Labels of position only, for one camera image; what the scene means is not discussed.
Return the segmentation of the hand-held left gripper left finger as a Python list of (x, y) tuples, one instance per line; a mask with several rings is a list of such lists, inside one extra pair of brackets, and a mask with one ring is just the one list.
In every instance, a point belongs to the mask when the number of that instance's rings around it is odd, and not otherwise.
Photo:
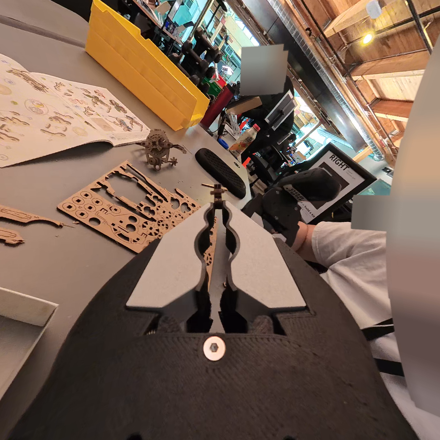
[(204, 254), (214, 217), (214, 204), (207, 203), (159, 240), (126, 302), (129, 310), (156, 312), (179, 323), (195, 314), (197, 293), (207, 276)]

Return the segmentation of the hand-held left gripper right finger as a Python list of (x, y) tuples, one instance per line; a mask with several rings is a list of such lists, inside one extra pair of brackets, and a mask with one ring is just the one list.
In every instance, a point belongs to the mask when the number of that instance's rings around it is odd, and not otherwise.
[(227, 281), (237, 294), (235, 309), (247, 322), (258, 316), (306, 309), (306, 302), (277, 246), (262, 222), (223, 202), (227, 248), (231, 252)]

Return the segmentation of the small dark wooden axle part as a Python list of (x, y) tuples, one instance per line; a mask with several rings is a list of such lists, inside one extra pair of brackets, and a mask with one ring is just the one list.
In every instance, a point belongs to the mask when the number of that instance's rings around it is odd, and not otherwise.
[(222, 195), (228, 191), (227, 188), (223, 187), (221, 184), (201, 184), (204, 187), (211, 189), (210, 194), (213, 195), (213, 206), (217, 209), (223, 209), (223, 198)]

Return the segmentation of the person's right forearm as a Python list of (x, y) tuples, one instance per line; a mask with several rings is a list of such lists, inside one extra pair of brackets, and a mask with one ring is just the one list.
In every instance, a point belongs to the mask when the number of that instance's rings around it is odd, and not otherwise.
[(327, 269), (322, 279), (363, 329), (392, 317), (386, 269), (386, 233), (350, 223), (298, 223), (292, 246), (304, 260)]

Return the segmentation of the laser-cut wooden parts sheet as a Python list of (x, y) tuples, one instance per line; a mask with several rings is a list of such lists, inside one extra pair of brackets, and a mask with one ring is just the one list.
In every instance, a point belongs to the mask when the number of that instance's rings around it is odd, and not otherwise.
[[(111, 179), (122, 178), (145, 193), (134, 202), (118, 195)], [(124, 161), (60, 202), (57, 209), (127, 249), (140, 253), (201, 206), (178, 188), (169, 192)]]

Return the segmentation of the dark wooden gear model assembly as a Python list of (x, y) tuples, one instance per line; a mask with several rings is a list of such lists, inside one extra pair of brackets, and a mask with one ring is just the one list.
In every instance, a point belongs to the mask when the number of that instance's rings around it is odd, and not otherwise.
[(135, 144), (145, 148), (147, 163), (155, 170), (161, 170), (162, 164), (177, 165), (178, 161), (175, 157), (169, 158), (171, 149), (175, 148), (184, 154), (187, 153), (184, 146), (170, 142), (165, 131), (161, 129), (151, 130), (145, 140)]

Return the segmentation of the black office chair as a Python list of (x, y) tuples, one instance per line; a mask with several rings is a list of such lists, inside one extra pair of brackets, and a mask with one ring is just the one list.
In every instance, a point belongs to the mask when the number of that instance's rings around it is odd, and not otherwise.
[(255, 153), (250, 157), (249, 175), (256, 177), (254, 181), (250, 182), (250, 188), (258, 182), (270, 187), (282, 174), (282, 167), (289, 166), (289, 157), (273, 145), (263, 148), (261, 153), (262, 155)]

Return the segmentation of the drink bottle with orange label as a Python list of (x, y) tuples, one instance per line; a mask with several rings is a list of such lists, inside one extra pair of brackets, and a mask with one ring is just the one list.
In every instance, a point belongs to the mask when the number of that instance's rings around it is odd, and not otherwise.
[(228, 151), (236, 159), (239, 159), (246, 148), (255, 140), (259, 131), (260, 127), (257, 124), (254, 124), (239, 136), (239, 138), (229, 147)]

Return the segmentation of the black mesh wrist rest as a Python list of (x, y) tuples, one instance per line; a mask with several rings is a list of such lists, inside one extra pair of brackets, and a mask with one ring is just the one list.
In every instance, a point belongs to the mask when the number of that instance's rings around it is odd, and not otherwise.
[(209, 149), (201, 148), (195, 153), (195, 159), (219, 184), (239, 199), (245, 198), (246, 188), (243, 179), (219, 156)]

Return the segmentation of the computer monitor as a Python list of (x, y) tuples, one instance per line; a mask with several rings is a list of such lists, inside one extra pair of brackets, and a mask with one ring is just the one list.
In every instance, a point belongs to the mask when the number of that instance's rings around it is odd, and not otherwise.
[(265, 122), (272, 131), (276, 131), (283, 121), (293, 113), (296, 106), (294, 94), (288, 90), (274, 108), (268, 113)]

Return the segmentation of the long wooden cutout strip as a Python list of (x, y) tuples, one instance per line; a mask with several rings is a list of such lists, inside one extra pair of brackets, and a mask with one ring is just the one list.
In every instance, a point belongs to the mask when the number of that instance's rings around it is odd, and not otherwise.
[(5, 205), (0, 205), (0, 217), (2, 219), (12, 220), (19, 223), (31, 223), (31, 222), (42, 221), (42, 222), (52, 223), (61, 228), (64, 226), (73, 228), (72, 226), (66, 225), (62, 222), (47, 217), (39, 216), (30, 212), (25, 212), (16, 208), (11, 208)]

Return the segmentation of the rack of black dumbbells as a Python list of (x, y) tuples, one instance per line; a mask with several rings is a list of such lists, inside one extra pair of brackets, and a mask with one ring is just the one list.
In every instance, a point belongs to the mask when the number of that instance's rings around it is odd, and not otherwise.
[(182, 45), (183, 58), (180, 61), (180, 67), (193, 84), (209, 98), (210, 86), (204, 80), (212, 78), (215, 67), (211, 64), (219, 62), (221, 54), (218, 46), (213, 46), (204, 35), (202, 28), (195, 31), (194, 37), (195, 45), (190, 40), (185, 41)]

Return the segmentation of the open instruction booklet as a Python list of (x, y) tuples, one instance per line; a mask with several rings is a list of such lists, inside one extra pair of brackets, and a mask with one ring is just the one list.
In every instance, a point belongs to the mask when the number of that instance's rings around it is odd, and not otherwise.
[(137, 143), (150, 131), (109, 90), (31, 73), (1, 54), (1, 168), (87, 143)]

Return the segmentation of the yellow plastic bin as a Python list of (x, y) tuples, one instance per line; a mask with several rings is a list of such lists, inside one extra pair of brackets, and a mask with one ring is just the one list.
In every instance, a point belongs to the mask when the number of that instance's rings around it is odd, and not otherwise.
[(209, 99), (139, 28), (99, 0), (91, 5), (85, 51), (174, 131), (204, 117)]

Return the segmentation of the silver ventilation duct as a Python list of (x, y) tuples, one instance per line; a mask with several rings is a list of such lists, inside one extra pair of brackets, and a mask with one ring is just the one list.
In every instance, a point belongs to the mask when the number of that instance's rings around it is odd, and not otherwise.
[(301, 50), (304, 52), (309, 62), (313, 65), (317, 74), (325, 83), (327, 89), (329, 90), (329, 93), (331, 93), (334, 99), (338, 102), (338, 106), (344, 112), (346, 119), (350, 120), (349, 126), (355, 129), (358, 132), (359, 136), (362, 137), (366, 146), (371, 149), (374, 159), (376, 161), (383, 161), (385, 159), (385, 156), (383, 155), (381, 149), (376, 145), (374, 140), (371, 138), (371, 136), (368, 134), (365, 127), (361, 123), (358, 116), (349, 106), (349, 103), (347, 102), (345, 97), (341, 94), (341, 91), (339, 90), (337, 84), (333, 81), (332, 77), (329, 75), (330, 71), (322, 63), (322, 61), (316, 56), (316, 53), (311, 47), (311, 44), (305, 40), (299, 28), (291, 19), (287, 8), (283, 6), (280, 1), (277, 0), (270, 0), (269, 4), (274, 9), (274, 11), (278, 15), (278, 18), (280, 18), (283, 25), (289, 30), (289, 33), (293, 37), (294, 41), (299, 45)]

